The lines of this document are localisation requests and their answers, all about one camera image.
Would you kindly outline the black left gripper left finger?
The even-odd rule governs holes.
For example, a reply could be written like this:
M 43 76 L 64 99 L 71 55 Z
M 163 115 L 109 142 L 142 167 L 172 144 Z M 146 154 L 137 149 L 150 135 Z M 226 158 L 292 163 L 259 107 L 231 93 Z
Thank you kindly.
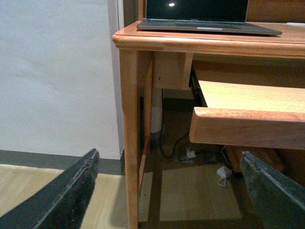
M 94 148 L 0 218 L 2 229 L 79 229 L 98 174 Z

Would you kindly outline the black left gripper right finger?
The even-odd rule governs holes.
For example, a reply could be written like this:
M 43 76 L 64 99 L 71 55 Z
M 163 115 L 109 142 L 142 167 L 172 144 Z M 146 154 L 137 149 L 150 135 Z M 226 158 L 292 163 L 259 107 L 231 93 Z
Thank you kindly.
M 267 229 L 305 227 L 305 188 L 249 151 L 240 160 L 248 194 Z

